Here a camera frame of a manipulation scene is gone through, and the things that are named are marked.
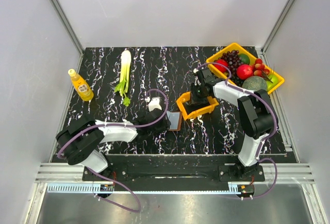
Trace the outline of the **small orange plastic bin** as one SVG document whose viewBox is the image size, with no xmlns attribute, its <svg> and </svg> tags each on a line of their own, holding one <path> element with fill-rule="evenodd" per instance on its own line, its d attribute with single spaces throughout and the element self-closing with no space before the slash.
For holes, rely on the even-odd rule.
<svg viewBox="0 0 330 224">
<path fill-rule="evenodd" d="M 184 120 L 195 119 L 198 116 L 212 113 L 219 105 L 212 97 L 197 100 L 191 92 L 185 92 L 176 100 L 179 111 Z"/>
</svg>

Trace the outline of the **brown leather card holder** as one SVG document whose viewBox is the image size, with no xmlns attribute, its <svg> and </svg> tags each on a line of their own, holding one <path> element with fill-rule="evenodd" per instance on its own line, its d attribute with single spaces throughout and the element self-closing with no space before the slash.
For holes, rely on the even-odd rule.
<svg viewBox="0 0 330 224">
<path fill-rule="evenodd" d="M 169 131 L 179 131 L 182 124 L 182 113 L 181 112 L 170 112 L 167 111 L 167 117 L 170 122 Z"/>
</svg>

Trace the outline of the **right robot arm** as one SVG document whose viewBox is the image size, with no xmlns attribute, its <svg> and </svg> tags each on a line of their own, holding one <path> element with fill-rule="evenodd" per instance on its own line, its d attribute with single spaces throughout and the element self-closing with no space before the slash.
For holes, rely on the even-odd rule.
<svg viewBox="0 0 330 224">
<path fill-rule="evenodd" d="M 277 129 L 278 118 L 267 91 L 247 90 L 215 77 L 209 68 L 193 70 L 197 78 L 193 93 L 199 99 L 212 97 L 224 100 L 238 108 L 240 125 L 244 131 L 242 148 L 238 154 L 240 165 L 235 167 L 235 176 L 245 181 L 253 174 L 252 166 L 259 162 L 265 140 Z"/>
</svg>

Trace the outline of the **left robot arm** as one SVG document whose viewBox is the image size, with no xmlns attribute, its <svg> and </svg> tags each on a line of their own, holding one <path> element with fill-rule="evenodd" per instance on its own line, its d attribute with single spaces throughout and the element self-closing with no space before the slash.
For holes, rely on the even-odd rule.
<svg viewBox="0 0 330 224">
<path fill-rule="evenodd" d="M 105 156 L 97 151 L 100 143 L 132 142 L 138 136 L 162 133 L 170 129 L 171 122 L 163 110 L 156 108 L 132 122 L 103 122 L 83 115 L 56 135 L 60 146 L 58 158 L 69 165 L 81 164 L 94 171 L 100 180 L 110 178 L 112 168 Z"/>
</svg>

